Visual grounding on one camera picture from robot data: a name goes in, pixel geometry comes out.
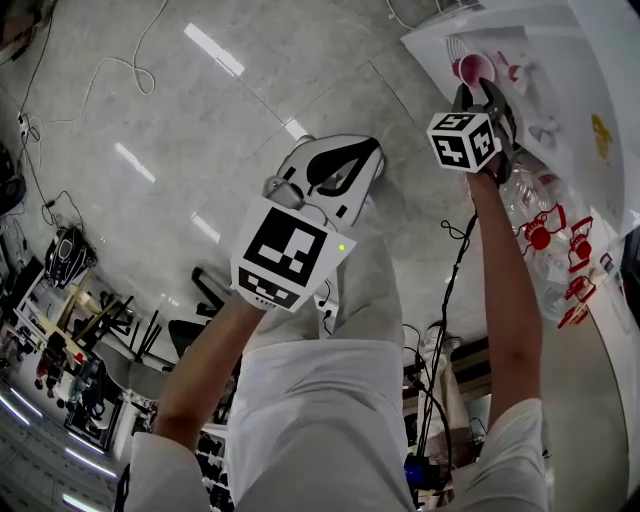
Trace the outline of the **person's white shirt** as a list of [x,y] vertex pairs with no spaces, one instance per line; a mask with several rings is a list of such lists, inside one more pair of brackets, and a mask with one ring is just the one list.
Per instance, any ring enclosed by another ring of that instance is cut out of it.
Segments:
[[[402,348],[305,340],[243,350],[229,422],[234,512],[416,512],[406,480]],[[548,512],[540,397],[489,423],[443,512]],[[120,512],[210,512],[193,451],[135,437]]]

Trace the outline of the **black window frame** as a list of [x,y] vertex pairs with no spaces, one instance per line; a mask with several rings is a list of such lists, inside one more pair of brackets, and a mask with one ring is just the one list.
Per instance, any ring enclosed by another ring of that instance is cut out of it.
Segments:
[[625,237],[620,271],[627,301],[640,302],[640,226]]

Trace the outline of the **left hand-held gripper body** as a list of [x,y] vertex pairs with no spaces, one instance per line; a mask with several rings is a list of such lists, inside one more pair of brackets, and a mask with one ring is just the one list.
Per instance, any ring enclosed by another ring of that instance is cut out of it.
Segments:
[[252,200],[231,257],[232,288],[260,309],[297,311],[356,242],[303,214],[307,204],[272,176]]

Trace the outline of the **cluttered white table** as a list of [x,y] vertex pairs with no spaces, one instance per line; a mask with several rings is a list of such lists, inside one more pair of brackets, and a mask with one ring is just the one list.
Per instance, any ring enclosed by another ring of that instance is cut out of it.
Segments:
[[56,333],[64,340],[64,352],[72,368],[86,363],[88,354],[72,338],[53,323],[47,315],[42,313],[36,303],[30,299],[31,292],[35,289],[33,284],[28,292],[14,309],[18,318],[18,325],[25,326],[29,331],[30,339],[37,350],[45,348],[49,338]]

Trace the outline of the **grey chair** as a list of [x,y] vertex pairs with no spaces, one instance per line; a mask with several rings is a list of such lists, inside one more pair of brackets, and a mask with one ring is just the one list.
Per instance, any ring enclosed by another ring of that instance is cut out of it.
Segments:
[[158,401],[170,374],[142,363],[115,361],[105,364],[111,380],[123,391],[151,401]]

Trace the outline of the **black device blue screen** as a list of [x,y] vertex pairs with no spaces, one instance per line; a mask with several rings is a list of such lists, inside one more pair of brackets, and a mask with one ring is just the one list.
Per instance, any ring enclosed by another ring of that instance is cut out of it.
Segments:
[[408,455],[404,471],[407,483],[412,488],[430,490],[440,484],[440,466],[428,457]]

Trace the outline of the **black tripod legs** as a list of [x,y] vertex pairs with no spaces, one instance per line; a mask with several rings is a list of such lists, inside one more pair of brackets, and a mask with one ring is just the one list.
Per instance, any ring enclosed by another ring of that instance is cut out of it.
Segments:
[[134,327],[129,342],[129,349],[134,354],[133,360],[135,362],[141,362],[144,355],[149,353],[162,330],[162,326],[157,322],[158,315],[159,311],[155,310],[139,343],[136,343],[136,338],[141,326],[141,321],[138,321]]

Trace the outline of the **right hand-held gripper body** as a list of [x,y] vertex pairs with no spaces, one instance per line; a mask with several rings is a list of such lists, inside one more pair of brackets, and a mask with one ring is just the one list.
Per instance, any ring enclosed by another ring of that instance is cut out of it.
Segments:
[[507,104],[456,103],[451,112],[434,115],[427,135],[442,168],[485,173],[500,187],[513,171],[513,120]]

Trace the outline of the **brown wooden cabinet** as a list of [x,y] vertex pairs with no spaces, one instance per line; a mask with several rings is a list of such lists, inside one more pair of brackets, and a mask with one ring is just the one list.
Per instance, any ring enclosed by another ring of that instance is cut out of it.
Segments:
[[491,393],[491,364],[487,337],[457,347],[450,356],[462,399],[471,401]]

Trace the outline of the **black backpack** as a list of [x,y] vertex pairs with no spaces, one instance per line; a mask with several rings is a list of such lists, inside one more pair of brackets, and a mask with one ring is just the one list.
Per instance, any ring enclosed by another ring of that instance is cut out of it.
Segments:
[[97,254],[80,228],[61,228],[47,249],[44,276],[51,286],[64,289],[97,262]]

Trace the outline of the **black stool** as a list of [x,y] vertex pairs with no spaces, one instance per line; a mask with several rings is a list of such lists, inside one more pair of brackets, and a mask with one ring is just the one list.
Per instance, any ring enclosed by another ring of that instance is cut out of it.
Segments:
[[212,281],[212,278],[202,268],[195,267],[191,273],[191,281],[206,298],[205,302],[197,304],[196,314],[204,317],[206,323],[200,324],[186,320],[170,320],[168,322],[169,336],[179,358],[184,355],[208,323],[225,305],[225,301],[206,284],[205,279]]

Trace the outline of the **red plastic cup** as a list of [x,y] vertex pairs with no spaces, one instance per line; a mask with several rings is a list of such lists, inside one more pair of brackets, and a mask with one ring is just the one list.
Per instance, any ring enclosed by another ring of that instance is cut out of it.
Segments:
[[470,53],[452,63],[454,75],[469,87],[480,88],[481,81],[494,82],[496,70],[492,61],[484,54]]

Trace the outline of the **person's left forearm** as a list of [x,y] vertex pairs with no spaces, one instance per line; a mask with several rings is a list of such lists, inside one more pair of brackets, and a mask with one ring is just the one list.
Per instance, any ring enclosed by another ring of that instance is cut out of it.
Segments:
[[264,315],[239,296],[226,303],[171,371],[158,403],[155,435],[195,449]]

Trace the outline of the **person's right forearm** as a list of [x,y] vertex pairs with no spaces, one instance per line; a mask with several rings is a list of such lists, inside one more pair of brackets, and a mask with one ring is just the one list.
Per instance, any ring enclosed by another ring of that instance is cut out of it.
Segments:
[[490,420],[540,396],[542,322],[531,278],[494,180],[467,178],[480,224],[489,362]]

